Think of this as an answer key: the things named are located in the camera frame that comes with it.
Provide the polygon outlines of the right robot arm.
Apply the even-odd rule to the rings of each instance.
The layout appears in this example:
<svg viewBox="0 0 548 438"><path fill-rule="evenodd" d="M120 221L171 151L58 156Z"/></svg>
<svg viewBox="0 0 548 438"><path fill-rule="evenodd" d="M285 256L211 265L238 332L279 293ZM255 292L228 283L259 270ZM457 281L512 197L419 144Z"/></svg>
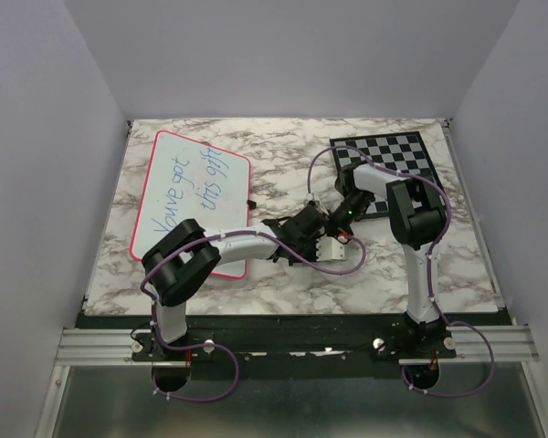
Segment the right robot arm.
<svg viewBox="0 0 548 438"><path fill-rule="evenodd" d="M335 188L343 200L328 219L327 232L333 237L351 236L352 222L376 195L387 200L390 230L405 254L408 286L403 327L392 341L412 357L425 356L446 332L437 292L437 245L449 228L442 191L424 177L364 162L343 167Z"/></svg>

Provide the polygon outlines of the pink framed whiteboard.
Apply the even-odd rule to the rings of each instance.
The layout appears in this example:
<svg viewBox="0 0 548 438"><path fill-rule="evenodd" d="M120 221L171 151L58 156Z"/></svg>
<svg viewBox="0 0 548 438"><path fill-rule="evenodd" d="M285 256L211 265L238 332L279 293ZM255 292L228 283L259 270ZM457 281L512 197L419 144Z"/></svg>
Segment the pink framed whiteboard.
<svg viewBox="0 0 548 438"><path fill-rule="evenodd" d="M207 232L249 225L250 160L185 136L156 133L130 245L144 254L185 219Z"/></svg>

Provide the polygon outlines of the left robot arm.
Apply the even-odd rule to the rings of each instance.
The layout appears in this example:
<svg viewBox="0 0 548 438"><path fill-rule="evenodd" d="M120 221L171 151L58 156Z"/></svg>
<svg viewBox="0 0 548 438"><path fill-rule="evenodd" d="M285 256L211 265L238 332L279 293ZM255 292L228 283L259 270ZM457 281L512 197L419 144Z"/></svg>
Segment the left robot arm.
<svg viewBox="0 0 548 438"><path fill-rule="evenodd" d="M164 360L183 353L186 302L216 267L281 258L291 265L313 262L325 224L326 215L312 204L284 220L267 219L237 230L211 233L195 219L182 221L142 257L143 283L153 287L153 350Z"/></svg>

